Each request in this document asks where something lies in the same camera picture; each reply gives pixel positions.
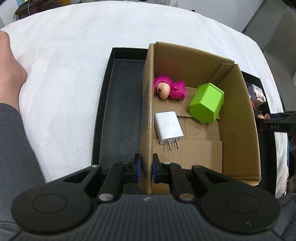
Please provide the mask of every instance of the green hexagonal container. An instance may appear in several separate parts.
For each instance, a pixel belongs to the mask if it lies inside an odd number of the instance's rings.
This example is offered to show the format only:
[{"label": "green hexagonal container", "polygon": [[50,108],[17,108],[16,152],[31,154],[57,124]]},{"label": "green hexagonal container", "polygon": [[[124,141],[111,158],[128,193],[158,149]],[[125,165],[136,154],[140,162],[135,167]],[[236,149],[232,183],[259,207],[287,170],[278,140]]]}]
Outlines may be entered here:
[{"label": "green hexagonal container", "polygon": [[212,123],[215,122],[223,104],[224,92],[212,83],[207,83],[197,88],[189,104],[189,110],[201,123]]}]

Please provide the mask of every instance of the small figurine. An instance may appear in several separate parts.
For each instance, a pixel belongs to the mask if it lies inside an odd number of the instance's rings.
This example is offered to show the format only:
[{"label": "small figurine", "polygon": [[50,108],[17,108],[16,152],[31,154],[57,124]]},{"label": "small figurine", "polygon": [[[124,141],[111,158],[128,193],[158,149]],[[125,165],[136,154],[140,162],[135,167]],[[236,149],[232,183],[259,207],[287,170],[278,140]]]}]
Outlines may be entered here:
[{"label": "small figurine", "polygon": [[266,102],[266,98],[262,92],[262,89],[260,89],[256,85],[250,85],[248,87],[248,92],[249,92],[249,95],[251,96],[251,100],[254,103],[255,107]]},{"label": "small figurine", "polygon": [[257,117],[258,119],[265,119],[264,116],[262,115],[262,111],[259,111],[259,115]]},{"label": "small figurine", "polygon": [[154,79],[154,95],[159,94],[161,99],[171,97],[173,99],[185,99],[187,90],[185,89],[185,82],[173,82],[167,76],[159,76]]}]

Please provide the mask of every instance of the doll face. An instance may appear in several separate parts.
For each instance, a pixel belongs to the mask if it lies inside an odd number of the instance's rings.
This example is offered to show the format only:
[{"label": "doll face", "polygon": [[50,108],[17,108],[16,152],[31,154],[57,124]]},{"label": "doll face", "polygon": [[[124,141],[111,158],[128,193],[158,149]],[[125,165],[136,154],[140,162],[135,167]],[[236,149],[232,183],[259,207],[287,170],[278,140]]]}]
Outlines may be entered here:
[{"label": "doll face", "polygon": [[262,93],[261,90],[258,90],[258,95],[259,95],[260,97],[263,97],[263,96],[264,96],[264,94]]},{"label": "doll face", "polygon": [[157,86],[157,93],[161,99],[166,99],[170,94],[170,86],[167,83],[159,83]]}]

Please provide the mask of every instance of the white bedsheet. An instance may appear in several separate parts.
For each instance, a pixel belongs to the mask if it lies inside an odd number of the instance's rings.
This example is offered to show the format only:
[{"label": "white bedsheet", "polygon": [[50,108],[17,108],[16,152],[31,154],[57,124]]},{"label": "white bedsheet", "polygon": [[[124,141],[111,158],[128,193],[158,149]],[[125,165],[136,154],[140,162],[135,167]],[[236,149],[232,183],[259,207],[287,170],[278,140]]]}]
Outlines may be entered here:
[{"label": "white bedsheet", "polygon": [[[48,10],[14,22],[16,59],[28,73],[19,102],[24,128],[46,181],[91,164],[96,111],[112,47],[148,48],[156,41],[235,60],[261,79],[272,113],[279,94],[258,45],[244,34],[184,9],[135,2],[92,2]],[[287,135],[276,133],[276,196],[288,177]]]}]

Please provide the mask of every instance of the purple box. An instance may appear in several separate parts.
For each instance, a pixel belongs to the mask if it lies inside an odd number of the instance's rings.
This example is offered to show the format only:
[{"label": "purple box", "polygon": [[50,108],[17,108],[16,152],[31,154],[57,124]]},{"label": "purple box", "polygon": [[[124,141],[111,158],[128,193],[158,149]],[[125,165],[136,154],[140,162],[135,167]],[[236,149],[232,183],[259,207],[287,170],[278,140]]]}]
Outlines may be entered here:
[{"label": "purple box", "polygon": [[262,89],[256,85],[250,85],[248,87],[249,95],[251,96],[251,101],[254,103],[254,106],[257,107],[266,102],[266,98],[263,94]]}]

